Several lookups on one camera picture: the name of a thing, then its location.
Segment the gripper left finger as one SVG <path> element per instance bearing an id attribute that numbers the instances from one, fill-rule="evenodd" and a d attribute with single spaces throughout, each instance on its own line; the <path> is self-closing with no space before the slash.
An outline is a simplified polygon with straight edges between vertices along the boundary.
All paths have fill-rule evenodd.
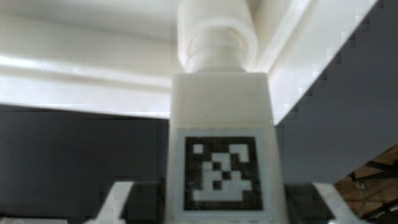
<path id="1" fill-rule="evenodd" d="M 85 224 L 126 224 L 121 214 L 133 185 L 133 181 L 121 181 L 114 183 L 98 216 L 85 222 Z"/>

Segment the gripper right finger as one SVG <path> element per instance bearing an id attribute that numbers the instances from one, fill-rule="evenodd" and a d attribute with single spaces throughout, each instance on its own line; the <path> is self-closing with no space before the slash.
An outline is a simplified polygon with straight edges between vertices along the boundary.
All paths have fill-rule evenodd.
<path id="1" fill-rule="evenodd" d="M 314 183 L 314 188 L 318 190 L 323 202 L 334 215 L 334 218 L 327 224 L 370 224 L 357 218 L 334 185 Z"/>

